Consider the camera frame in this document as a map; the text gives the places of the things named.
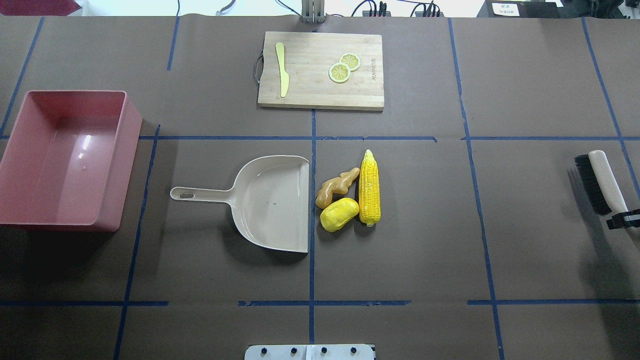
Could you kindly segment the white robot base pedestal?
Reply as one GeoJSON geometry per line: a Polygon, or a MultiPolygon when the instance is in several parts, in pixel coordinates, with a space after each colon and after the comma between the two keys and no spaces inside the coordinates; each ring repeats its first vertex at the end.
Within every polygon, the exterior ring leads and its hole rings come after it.
{"type": "Polygon", "coordinates": [[[245,360],[375,360],[375,346],[346,344],[260,344],[251,345],[245,360]]]}

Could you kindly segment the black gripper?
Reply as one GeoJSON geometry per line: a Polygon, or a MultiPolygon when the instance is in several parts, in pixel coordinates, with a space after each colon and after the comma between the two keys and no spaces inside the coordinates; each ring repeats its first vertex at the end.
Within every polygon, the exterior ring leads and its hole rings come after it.
{"type": "Polygon", "coordinates": [[[611,216],[606,220],[606,225],[609,230],[615,229],[628,229],[640,227],[640,210],[627,210],[611,216]]]}

